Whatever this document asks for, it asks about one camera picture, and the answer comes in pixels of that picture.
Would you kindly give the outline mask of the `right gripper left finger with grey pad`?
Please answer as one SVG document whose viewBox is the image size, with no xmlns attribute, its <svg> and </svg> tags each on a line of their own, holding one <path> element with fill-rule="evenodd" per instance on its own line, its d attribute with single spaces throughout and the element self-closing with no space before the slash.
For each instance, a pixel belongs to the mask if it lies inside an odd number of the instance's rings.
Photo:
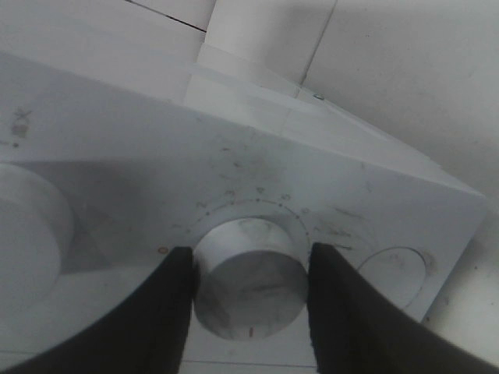
<svg viewBox="0 0 499 374">
<path fill-rule="evenodd" d="M 177 373 L 191 320 L 193 251 L 175 247 L 124 302 L 7 373 Z"/>
</svg>

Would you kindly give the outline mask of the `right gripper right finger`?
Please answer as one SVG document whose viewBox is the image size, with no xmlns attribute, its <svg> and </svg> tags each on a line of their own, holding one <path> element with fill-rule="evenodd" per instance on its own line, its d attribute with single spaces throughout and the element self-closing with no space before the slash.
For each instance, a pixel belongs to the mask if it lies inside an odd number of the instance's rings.
<svg viewBox="0 0 499 374">
<path fill-rule="evenodd" d="M 332 245 L 310 253 L 307 312 L 319 373 L 493 373 L 494 365 L 416 322 Z"/>
</svg>

